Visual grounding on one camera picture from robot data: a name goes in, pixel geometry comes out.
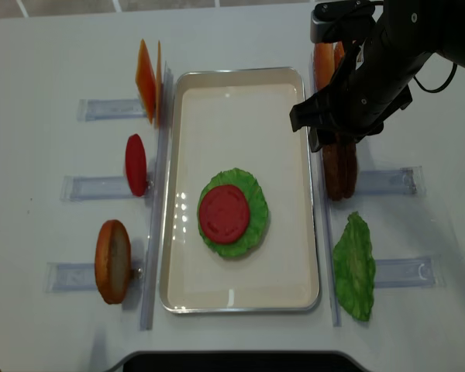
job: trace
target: metal tray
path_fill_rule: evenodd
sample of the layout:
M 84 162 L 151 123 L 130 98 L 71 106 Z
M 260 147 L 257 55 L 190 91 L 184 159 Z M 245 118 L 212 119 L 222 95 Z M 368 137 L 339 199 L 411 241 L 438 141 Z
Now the metal tray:
M 161 240 L 160 299 L 170 312 L 307 310 L 319 296 L 305 98 L 292 68 L 189 73 L 177 82 Z M 251 172 L 270 223 L 246 257 L 224 260 L 198 233 L 202 189 L 220 171 Z

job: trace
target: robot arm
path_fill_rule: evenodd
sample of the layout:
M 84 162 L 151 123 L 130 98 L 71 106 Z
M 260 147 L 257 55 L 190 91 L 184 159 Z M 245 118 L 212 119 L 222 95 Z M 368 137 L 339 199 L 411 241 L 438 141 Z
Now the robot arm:
M 372 19 L 374 5 L 382 16 Z M 329 85 L 290 113 L 293 131 L 310 130 L 312 151 L 335 135 L 358 142 L 412 102 L 409 81 L 432 53 L 465 67 L 465 0 L 364 0 L 317 4 L 314 43 L 343 41 L 346 55 Z

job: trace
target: floor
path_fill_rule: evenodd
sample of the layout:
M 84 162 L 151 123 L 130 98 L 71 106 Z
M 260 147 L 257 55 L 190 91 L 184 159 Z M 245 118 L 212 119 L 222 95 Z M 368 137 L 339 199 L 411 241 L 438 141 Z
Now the floor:
M 314 1 L 315 0 L 0 0 L 0 19 Z

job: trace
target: white table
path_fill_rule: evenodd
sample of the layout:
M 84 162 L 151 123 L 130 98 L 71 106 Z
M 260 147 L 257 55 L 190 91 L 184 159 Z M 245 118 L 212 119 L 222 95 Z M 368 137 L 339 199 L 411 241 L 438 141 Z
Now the white table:
M 129 135 L 142 135 L 150 158 L 157 143 L 143 119 L 77 122 L 78 100 L 136 97 L 141 38 L 153 58 L 162 41 L 176 77 L 292 66 L 309 86 L 312 6 L 0 21 L 0 368 L 107 370 L 134 353 L 161 350 L 335 350 L 375 371 L 465 370 L 465 303 L 454 285 L 427 290 L 440 305 L 431 307 L 432 320 L 403 311 L 426 306 L 420 290 L 376 291 L 375 312 L 382 312 L 379 304 L 389 296 L 406 306 L 387 309 L 387 321 L 376 317 L 368 328 L 343 314 L 343 327 L 333 328 L 322 244 L 322 297 L 305 314 L 176 316 L 157 300 L 153 329 L 140 332 L 140 304 L 122 309 L 107 306 L 96 292 L 43 291 L 46 262 L 90 262 L 106 219 L 123 221 L 141 250 L 148 240 L 150 211 L 141 201 L 60 202 L 64 175 L 122 174 Z M 449 68 L 433 57 L 419 77 L 435 87 Z M 424 94 L 414 83 L 411 89 L 412 105 L 359 145 L 365 148 L 360 166 L 422 165 L 465 255 L 465 70 L 459 68 L 442 94 Z

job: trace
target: green lettuce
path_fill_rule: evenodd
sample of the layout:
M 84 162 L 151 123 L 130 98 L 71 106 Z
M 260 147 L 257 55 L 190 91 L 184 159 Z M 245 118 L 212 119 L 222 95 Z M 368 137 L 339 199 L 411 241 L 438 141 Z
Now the green lettuce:
M 338 302 L 355 319 L 368 322 L 374 305 L 375 261 L 369 227 L 358 212 L 348 216 L 332 262 Z
M 248 206 L 250 207 L 250 223 L 246 228 L 245 233 L 237 241 L 230 244 L 218 244 L 212 242 L 203 233 L 199 222 L 200 218 L 198 212 L 203 198 L 207 192 L 223 184 L 233 184 L 237 186 L 245 195 L 245 198 L 248 201 Z M 257 179 L 249 172 L 240 170 L 239 168 L 234 168 L 225 172 L 220 172 L 205 186 L 200 194 L 197 215 L 198 230 L 200 231 L 200 235 L 208 248 L 217 252 L 221 257 L 237 257 L 245 254 L 254 246 L 257 246 L 262 240 L 269 218 L 269 208 L 267 207 L 264 193 L 262 192 L 262 188 L 259 186 Z

